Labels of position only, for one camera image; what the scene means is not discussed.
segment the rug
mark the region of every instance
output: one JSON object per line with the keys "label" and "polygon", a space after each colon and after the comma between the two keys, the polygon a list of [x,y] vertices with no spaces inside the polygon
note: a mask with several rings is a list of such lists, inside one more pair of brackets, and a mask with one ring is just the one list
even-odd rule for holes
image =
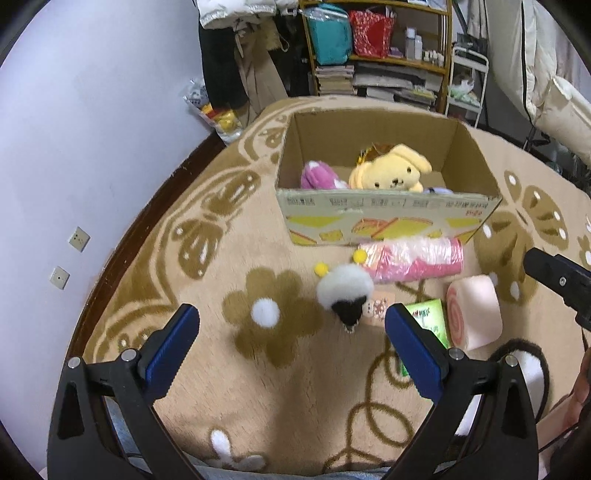
{"label": "rug", "polygon": [[[349,261],[352,248],[296,246],[282,220],[274,182],[289,116],[323,108],[407,109],[336,96],[266,109],[150,233],[86,347],[87,362],[114,359],[139,348],[181,303],[195,305],[199,336],[155,409],[179,446],[211,465],[302,475],[374,466],[400,455],[430,408],[398,375],[383,331],[347,334],[314,300],[314,265]],[[499,341],[470,355],[487,358],[517,337],[540,345],[552,406],[579,371],[581,331],[521,262],[537,246],[589,268],[591,201],[529,154],[470,131],[493,159],[505,199],[465,248],[462,276],[490,275],[504,320]],[[415,303],[442,298],[451,280],[390,289]],[[280,309],[272,328],[251,319],[261,298]]]}

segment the pink plastic roll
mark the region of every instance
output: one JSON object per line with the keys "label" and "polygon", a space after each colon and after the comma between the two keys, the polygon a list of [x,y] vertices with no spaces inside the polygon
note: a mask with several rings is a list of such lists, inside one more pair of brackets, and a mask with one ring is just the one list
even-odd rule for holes
{"label": "pink plastic roll", "polygon": [[462,272],[464,252],[457,238],[414,236],[362,244],[363,267],[376,283],[447,277]]}

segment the cardboard box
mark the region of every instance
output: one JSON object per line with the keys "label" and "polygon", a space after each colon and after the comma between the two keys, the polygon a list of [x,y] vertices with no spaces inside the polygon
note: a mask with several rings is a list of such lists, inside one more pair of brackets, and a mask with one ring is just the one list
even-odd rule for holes
{"label": "cardboard box", "polygon": [[[433,172],[427,187],[453,194],[387,190],[303,190],[304,164],[322,160],[343,180],[372,144],[404,143]],[[277,200],[297,245],[356,245],[411,235],[457,237],[465,244],[500,204],[494,175],[465,125],[420,112],[338,109],[295,113],[285,134]]]}

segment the yellow plush dog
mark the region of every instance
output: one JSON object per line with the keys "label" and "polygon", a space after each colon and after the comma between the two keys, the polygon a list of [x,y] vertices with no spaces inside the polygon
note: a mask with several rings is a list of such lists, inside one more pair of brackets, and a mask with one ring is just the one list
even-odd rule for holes
{"label": "yellow plush dog", "polygon": [[365,161],[353,169],[349,177],[352,189],[394,189],[423,191],[418,181],[431,173],[431,164],[421,154],[404,144],[396,145],[385,155]]}

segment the teal bag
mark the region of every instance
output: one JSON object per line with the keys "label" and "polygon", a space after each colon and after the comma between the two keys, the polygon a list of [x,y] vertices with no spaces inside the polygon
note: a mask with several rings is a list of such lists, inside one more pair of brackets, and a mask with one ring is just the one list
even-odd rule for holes
{"label": "teal bag", "polygon": [[353,51],[353,33],[347,12],[336,5],[307,8],[310,37],[319,65],[343,65]]}

